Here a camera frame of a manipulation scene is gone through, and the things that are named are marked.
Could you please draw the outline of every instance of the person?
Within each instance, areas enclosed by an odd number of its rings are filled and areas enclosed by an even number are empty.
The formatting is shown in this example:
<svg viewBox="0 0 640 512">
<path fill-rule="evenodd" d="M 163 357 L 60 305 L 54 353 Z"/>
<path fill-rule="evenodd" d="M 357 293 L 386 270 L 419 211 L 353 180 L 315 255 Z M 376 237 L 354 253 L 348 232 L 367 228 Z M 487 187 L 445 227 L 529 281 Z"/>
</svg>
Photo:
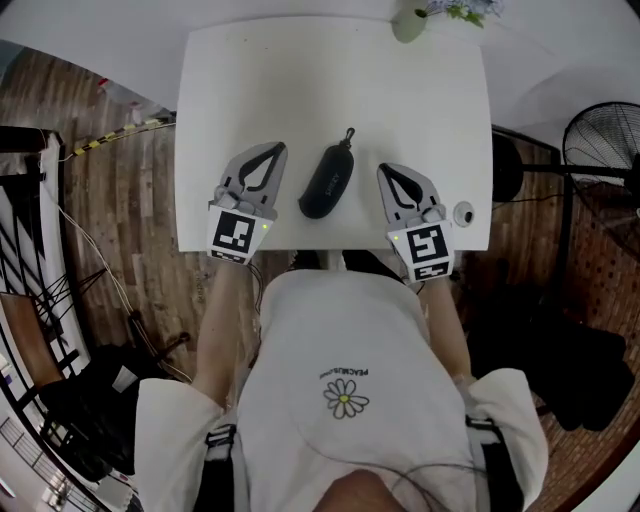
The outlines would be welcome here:
<svg viewBox="0 0 640 512">
<path fill-rule="evenodd" d="M 203 476 L 205 439 L 232 417 L 252 512 L 474 511 L 487 472 L 474 462 L 468 399 L 500 427 L 522 504 L 535 500 L 548 451 L 526 378 L 501 369 L 473 379 L 449 279 L 426 282 L 425 320 L 416 293 L 375 256 L 343 257 L 347 271 L 328 271 L 316 253 L 298 252 L 269 284 L 259 355 L 227 413 L 246 269 L 220 264 L 192 385 L 140 385 L 135 478 L 145 510 L 191 511 L 203 491 L 232 492 Z"/>
</svg>

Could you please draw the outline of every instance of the daisy print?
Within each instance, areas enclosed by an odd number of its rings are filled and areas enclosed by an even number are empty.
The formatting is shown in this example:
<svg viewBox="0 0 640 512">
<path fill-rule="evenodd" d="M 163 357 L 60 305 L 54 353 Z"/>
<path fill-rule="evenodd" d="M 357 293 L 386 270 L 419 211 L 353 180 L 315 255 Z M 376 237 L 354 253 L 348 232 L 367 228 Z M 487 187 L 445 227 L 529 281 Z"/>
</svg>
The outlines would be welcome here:
<svg viewBox="0 0 640 512">
<path fill-rule="evenodd" d="M 333 411 L 334 418 L 353 418 L 364 410 L 369 399 L 356 395 L 355 392 L 356 383 L 353 380 L 345 383 L 344 380 L 338 379 L 327 384 L 327 389 L 322 394 L 329 401 L 327 407 Z"/>
</svg>

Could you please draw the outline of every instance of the yellow and black tape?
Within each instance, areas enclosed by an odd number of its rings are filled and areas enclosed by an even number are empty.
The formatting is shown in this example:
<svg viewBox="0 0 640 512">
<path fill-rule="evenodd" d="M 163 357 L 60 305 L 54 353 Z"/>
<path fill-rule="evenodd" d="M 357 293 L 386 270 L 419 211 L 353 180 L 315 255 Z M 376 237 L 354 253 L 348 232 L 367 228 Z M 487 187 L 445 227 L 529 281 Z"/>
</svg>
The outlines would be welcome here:
<svg viewBox="0 0 640 512">
<path fill-rule="evenodd" d="M 158 117 L 153 119 L 147 119 L 146 121 L 142 121 L 141 123 L 125 124 L 122 128 L 118 128 L 113 132 L 109 132 L 106 135 L 103 135 L 102 137 L 100 137 L 99 139 L 92 140 L 91 142 L 89 142 L 88 144 L 85 144 L 81 148 L 74 149 L 72 151 L 71 156 L 84 155 L 87 151 L 95 149 L 101 146 L 102 144 L 120 139 L 123 136 L 133 135 L 133 133 L 131 132 L 133 132 L 134 130 L 138 130 L 139 128 L 144 128 L 144 129 L 135 133 L 142 133 L 148 130 L 155 130 L 156 128 L 161 128 L 165 125 L 167 126 L 172 125 L 174 123 L 175 123 L 175 116 L 172 115 L 169 117 Z"/>
</svg>

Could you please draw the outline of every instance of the electric fan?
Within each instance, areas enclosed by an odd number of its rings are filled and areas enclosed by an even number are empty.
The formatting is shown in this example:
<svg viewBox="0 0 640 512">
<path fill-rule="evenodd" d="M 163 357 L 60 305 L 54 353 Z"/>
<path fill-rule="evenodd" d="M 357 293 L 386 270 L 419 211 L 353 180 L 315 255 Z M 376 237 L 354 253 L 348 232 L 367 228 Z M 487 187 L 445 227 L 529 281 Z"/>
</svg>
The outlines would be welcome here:
<svg viewBox="0 0 640 512">
<path fill-rule="evenodd" d="M 640 261 L 640 105 L 602 103 L 580 112 L 562 153 L 575 190 L 615 242 Z"/>
</svg>

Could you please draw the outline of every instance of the small plant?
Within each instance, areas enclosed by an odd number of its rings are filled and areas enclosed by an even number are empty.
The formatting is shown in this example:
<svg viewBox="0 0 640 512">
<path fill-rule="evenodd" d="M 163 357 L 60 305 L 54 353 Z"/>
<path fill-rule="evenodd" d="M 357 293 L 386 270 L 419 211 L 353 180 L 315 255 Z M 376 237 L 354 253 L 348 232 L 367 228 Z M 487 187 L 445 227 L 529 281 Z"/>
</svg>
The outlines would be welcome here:
<svg viewBox="0 0 640 512">
<path fill-rule="evenodd" d="M 499 16 L 504 9 L 504 0 L 429 0 L 424 9 L 416 9 L 421 18 L 447 13 L 453 19 L 473 23 L 482 28 L 488 15 Z"/>
</svg>

